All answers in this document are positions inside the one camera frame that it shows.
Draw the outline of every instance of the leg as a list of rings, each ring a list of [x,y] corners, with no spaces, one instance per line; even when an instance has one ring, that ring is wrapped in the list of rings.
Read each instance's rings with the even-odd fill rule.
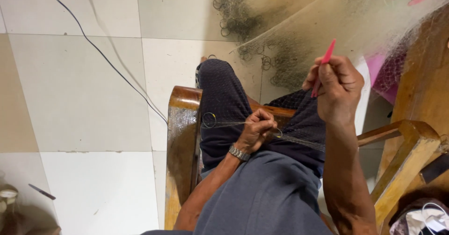
[[[245,91],[231,65],[210,59],[197,68],[197,85],[203,89],[200,148],[204,170],[218,165],[237,141],[245,119],[252,113]]]
[[[270,106],[297,108],[297,111],[282,129],[283,138],[273,139],[269,149],[299,161],[321,178],[326,126],[318,116],[317,99],[310,95],[311,92],[299,90],[270,102]]]

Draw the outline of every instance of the gray shirt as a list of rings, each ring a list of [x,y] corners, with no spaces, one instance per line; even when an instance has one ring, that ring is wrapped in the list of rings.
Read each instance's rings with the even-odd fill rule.
[[[144,235],[331,235],[319,217],[320,180],[298,161],[260,151],[204,205],[194,232]]]

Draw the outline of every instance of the wooden chair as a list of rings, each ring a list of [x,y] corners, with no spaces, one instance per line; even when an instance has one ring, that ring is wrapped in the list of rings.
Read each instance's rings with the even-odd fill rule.
[[[181,205],[197,185],[202,90],[175,86],[168,107],[167,178],[165,191],[165,229],[172,230]],[[281,126],[294,110],[251,105],[272,113]],[[411,181],[440,145],[440,137],[424,122],[402,120],[358,136],[359,146],[402,136],[387,169],[379,179],[372,200],[376,222],[382,224]]]

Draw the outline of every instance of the electrical wire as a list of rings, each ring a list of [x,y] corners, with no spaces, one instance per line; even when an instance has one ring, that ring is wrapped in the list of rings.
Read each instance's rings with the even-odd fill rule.
[[[89,38],[86,37],[86,34],[83,31],[83,28],[81,27],[80,22],[78,21],[78,19],[76,19],[75,15],[72,13],[72,11],[70,11],[69,8],[67,8],[66,5],[64,5],[64,3],[62,3],[60,0],[57,0],[65,9],[67,9],[67,11],[69,11],[69,13],[72,15],[72,17],[75,19],[75,21],[78,23],[78,26],[81,29],[81,32],[83,33],[84,38],[87,39],[87,41],[93,46],[95,47],[95,49],[97,49],[97,51],[103,56],[103,58],[109,63],[109,65],[137,92],[139,93],[139,95],[141,95],[143,97],[143,99],[145,99],[145,101],[147,102],[148,106],[154,110],[156,112],[156,114],[158,114],[159,117],[162,118],[162,120],[164,120],[164,122],[168,125],[167,120],[165,119],[164,116],[162,116],[156,109],[153,108],[153,106],[151,106],[151,104],[148,102],[148,100],[145,98],[145,96],[143,96],[143,94],[141,94],[116,68],[114,65],[112,65],[112,63],[108,60],[108,58],[103,54],[103,52],[98,49],[98,47],[92,43]]]

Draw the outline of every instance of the metal watch band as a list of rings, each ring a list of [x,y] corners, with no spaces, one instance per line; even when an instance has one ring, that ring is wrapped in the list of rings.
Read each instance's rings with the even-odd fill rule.
[[[231,148],[229,148],[229,152],[230,152],[232,155],[234,155],[235,157],[238,157],[240,160],[248,161],[248,160],[250,159],[250,155],[249,155],[249,154],[246,154],[246,153],[244,153],[244,152],[242,152],[242,151],[240,151],[240,150],[237,149],[237,148],[235,148],[235,147],[234,147],[234,144],[235,144],[235,143],[233,143],[233,144],[231,145]]]

